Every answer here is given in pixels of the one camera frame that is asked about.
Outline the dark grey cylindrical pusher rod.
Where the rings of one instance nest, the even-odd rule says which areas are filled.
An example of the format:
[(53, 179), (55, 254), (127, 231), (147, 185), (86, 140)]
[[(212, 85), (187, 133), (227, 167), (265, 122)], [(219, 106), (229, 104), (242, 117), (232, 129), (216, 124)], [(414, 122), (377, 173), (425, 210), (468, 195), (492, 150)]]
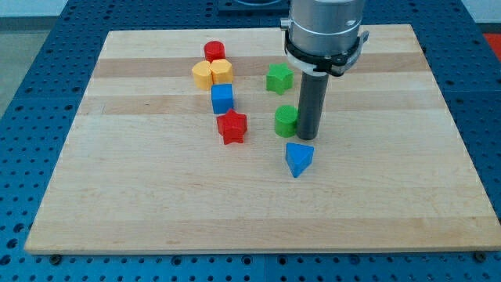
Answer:
[(296, 129), (300, 139), (312, 140), (318, 134), (328, 80), (328, 74), (302, 74)]

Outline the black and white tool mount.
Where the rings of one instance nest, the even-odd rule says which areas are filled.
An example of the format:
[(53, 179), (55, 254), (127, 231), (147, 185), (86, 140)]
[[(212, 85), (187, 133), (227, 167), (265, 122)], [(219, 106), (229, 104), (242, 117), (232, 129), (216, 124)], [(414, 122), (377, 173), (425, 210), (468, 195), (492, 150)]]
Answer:
[(284, 51), (287, 60), (297, 69), (311, 76), (342, 76), (351, 69), (362, 53), (362, 46), (368, 40), (369, 32), (363, 31), (355, 44), (347, 51), (335, 55), (312, 55), (301, 51), (290, 40), (289, 31), (284, 34)]

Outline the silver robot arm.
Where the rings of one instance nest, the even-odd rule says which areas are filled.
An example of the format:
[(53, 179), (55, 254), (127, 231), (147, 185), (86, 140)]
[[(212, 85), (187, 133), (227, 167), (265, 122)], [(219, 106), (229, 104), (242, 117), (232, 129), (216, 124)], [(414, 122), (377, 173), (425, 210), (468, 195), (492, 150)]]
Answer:
[(351, 69), (369, 33), (360, 32), (364, 0), (293, 0), (281, 20), (284, 51), (301, 70), (296, 134), (314, 139), (319, 130), (329, 77)]

